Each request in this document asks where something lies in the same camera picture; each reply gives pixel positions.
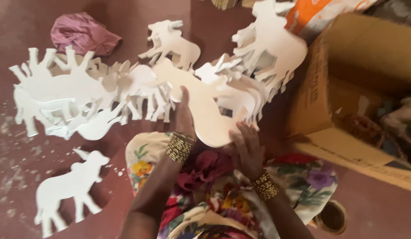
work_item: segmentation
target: person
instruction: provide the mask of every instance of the person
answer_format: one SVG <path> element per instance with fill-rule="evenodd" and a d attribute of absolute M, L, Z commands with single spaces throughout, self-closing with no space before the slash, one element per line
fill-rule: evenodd
<path fill-rule="evenodd" d="M 120 238 L 314 238 L 305 224 L 334 192 L 335 173 L 316 158 L 300 154 L 273 160 L 264 168 L 256 128 L 245 122 L 236 124 L 240 133 L 229 132 L 233 144 L 220 151 L 237 152 L 230 158 L 236 170 L 212 180 L 204 178 L 215 171 L 204 173 L 195 178 L 204 181 L 195 190 L 181 189 L 189 189 L 179 182 L 179 173 L 196 141 L 189 93 L 183 86 L 181 90 L 174 133 L 138 134 L 127 146 L 135 197 Z M 199 170 L 194 166 L 192 172 L 198 175 Z"/>

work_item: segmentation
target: box flap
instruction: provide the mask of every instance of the box flap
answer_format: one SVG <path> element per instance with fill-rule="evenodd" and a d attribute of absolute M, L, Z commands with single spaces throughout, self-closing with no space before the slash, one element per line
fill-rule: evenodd
<path fill-rule="evenodd" d="M 402 165 L 408 170 L 390 167 L 394 158 L 336 128 L 321 130 L 306 137 L 309 139 L 307 143 L 294 142 L 297 149 L 411 190 L 411 165 Z"/>
<path fill-rule="evenodd" d="M 411 86 L 411 27 L 346 13 L 334 20 L 325 43 L 330 74 L 337 78 L 387 95 L 404 94 Z"/>

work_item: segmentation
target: bracelet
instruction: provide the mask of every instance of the bracelet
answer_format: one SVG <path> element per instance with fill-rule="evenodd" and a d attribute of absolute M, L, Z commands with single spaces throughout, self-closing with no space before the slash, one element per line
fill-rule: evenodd
<path fill-rule="evenodd" d="M 174 132 L 170 143 L 167 145 L 166 153 L 172 160 L 183 164 L 194 143 L 195 140 L 192 137 Z"/>
<path fill-rule="evenodd" d="M 264 169 L 259 179 L 251 182 L 259 198 L 267 201 L 278 194 L 279 187 L 273 182 L 269 173 Z"/>

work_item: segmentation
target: painted floor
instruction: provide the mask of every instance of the painted floor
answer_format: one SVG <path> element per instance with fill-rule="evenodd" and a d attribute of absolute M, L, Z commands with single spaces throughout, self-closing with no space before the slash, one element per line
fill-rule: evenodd
<path fill-rule="evenodd" d="M 27 138 L 24 125 L 16 125 L 13 86 L 18 80 L 8 67 L 28 59 L 28 47 L 38 47 L 40 56 L 45 48 L 53 48 L 50 29 L 54 20 L 64 13 L 87 12 L 121 36 L 123 43 L 103 61 L 137 61 L 148 43 L 147 25 L 157 21 L 181 19 L 183 36 L 198 44 L 202 50 L 196 67 L 231 53 L 236 46 L 230 38 L 237 30 L 254 21 L 251 10 L 236 8 L 225 12 L 215 9 L 211 2 L 198 0 L 0 0 L 0 239 L 41 238 L 41 226 L 34 225 L 37 212 L 35 192 L 40 182 L 69 171 L 80 158 L 72 149 L 100 150 L 111 158 L 103 167 L 101 183 L 91 189 L 91 195 L 103 211 L 92 215 L 85 209 L 86 219 L 75 224 L 73 199 L 63 200 L 60 214 L 69 228 L 55 233 L 51 239 L 84 238 L 114 239 L 119 236 L 130 202 L 133 199 L 125 168 L 125 145 L 140 132 L 168 130 L 162 122 L 130 121 L 114 125 L 98 141 L 86 141 L 78 134 L 65 141 L 46 137 L 43 133 Z M 260 122 L 261 139 L 270 151 L 282 153 L 284 147 L 275 145 L 274 137 L 283 133 L 284 115 L 295 82 L 286 93 L 277 95 L 264 108 Z M 43 126 L 37 122 L 39 132 Z M 348 226 L 340 238 L 411 238 L 411 193 L 379 182 L 342 167 L 339 187 L 334 198 L 347 209 Z M 332 238 L 326 232 L 311 229 L 316 238 Z"/>

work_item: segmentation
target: hand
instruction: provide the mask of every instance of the hand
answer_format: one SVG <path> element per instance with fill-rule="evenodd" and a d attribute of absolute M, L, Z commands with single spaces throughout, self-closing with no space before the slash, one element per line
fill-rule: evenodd
<path fill-rule="evenodd" d="M 181 102 L 176 105 L 176 128 L 175 132 L 191 136 L 196 139 L 197 135 L 193 128 L 193 119 L 188 107 L 189 92 L 185 86 L 180 87 L 182 91 Z"/>
<path fill-rule="evenodd" d="M 240 154 L 235 164 L 245 177 L 250 181 L 254 181 L 263 173 L 263 155 L 260 149 L 259 136 L 256 128 L 253 125 L 248 127 L 245 121 L 237 122 L 236 127 L 241 131 L 241 134 L 229 130 L 229 136 Z"/>

